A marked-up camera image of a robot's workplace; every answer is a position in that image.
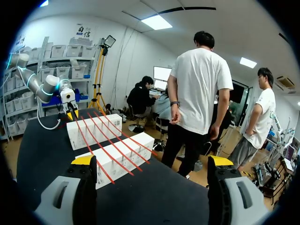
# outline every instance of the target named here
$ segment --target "white t-shirt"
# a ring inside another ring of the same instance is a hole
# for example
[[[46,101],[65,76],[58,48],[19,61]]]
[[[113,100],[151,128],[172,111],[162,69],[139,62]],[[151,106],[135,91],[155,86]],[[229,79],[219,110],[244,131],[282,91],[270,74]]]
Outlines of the white t-shirt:
[[[217,89],[233,90],[227,62],[204,48],[180,55],[171,75],[177,78],[177,97],[181,119],[186,130],[205,135],[209,131]]]
[[[271,88],[263,90],[255,104],[259,104],[262,107],[262,114],[259,116],[253,129],[256,134],[251,136],[244,134],[244,137],[253,145],[253,147],[260,149],[268,136],[275,114],[276,102],[273,90]]]

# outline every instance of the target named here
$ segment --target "hand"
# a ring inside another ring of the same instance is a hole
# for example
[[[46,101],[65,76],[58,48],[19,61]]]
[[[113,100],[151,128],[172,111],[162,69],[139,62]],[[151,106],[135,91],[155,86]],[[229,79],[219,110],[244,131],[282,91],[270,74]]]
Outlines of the hand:
[[[216,138],[219,135],[219,129],[220,129],[220,127],[217,126],[215,123],[211,126],[211,128],[210,128],[210,140],[211,141],[216,140]]]
[[[252,130],[252,129],[246,129],[246,134],[247,135],[249,135],[249,136],[251,136],[251,135],[254,135],[254,134],[256,134],[256,132],[254,131],[254,130]]]
[[[177,104],[173,104],[171,106],[171,116],[172,116],[172,119],[170,121],[171,124],[176,124],[180,121],[181,115]]]

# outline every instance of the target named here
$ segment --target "black pants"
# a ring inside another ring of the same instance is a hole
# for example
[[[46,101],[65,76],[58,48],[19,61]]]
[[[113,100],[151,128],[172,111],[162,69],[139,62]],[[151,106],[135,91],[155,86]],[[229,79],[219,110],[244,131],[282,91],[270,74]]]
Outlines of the black pants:
[[[161,162],[171,168],[176,155],[180,151],[182,145],[185,144],[185,157],[178,171],[180,175],[185,177],[193,170],[205,140],[206,135],[200,135],[188,131],[181,126],[169,124],[168,140]]]

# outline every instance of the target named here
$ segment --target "yellow tripod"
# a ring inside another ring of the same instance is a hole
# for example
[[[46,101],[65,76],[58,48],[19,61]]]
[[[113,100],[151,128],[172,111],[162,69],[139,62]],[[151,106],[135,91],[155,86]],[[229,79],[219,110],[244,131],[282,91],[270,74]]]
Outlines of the yellow tripod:
[[[108,52],[107,47],[103,46],[101,48],[101,52],[100,52],[99,60],[98,60],[98,64],[97,64],[95,83],[93,84],[93,86],[94,86],[94,98],[91,100],[91,102],[89,104],[89,107],[88,107],[88,108],[90,108],[91,106],[96,107],[101,112],[104,112],[103,108],[105,109],[105,112],[107,112],[105,101],[104,101],[103,96],[100,92],[101,91],[102,76],[103,76],[103,67],[104,67],[104,62],[105,62],[105,57],[107,55],[107,52]],[[100,69],[100,78],[99,78],[99,82],[98,82],[98,72],[99,72],[100,64],[101,64],[101,69]],[[103,108],[100,105],[100,98],[101,98],[101,100],[104,104]]]

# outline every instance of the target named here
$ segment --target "black mat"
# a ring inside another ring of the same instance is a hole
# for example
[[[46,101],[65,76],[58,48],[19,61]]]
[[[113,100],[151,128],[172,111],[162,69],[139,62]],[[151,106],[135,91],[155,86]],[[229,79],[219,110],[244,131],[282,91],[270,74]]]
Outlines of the black mat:
[[[94,109],[80,110],[88,118]],[[54,126],[57,116],[41,118],[45,126]],[[46,130],[37,120],[28,123],[20,146],[17,181],[31,209],[40,203],[44,189],[63,174],[75,156],[87,148],[72,150],[64,117],[60,129]],[[141,165],[143,172],[133,170],[97,190],[97,224],[207,224],[209,206],[207,189],[193,183],[154,158]]]

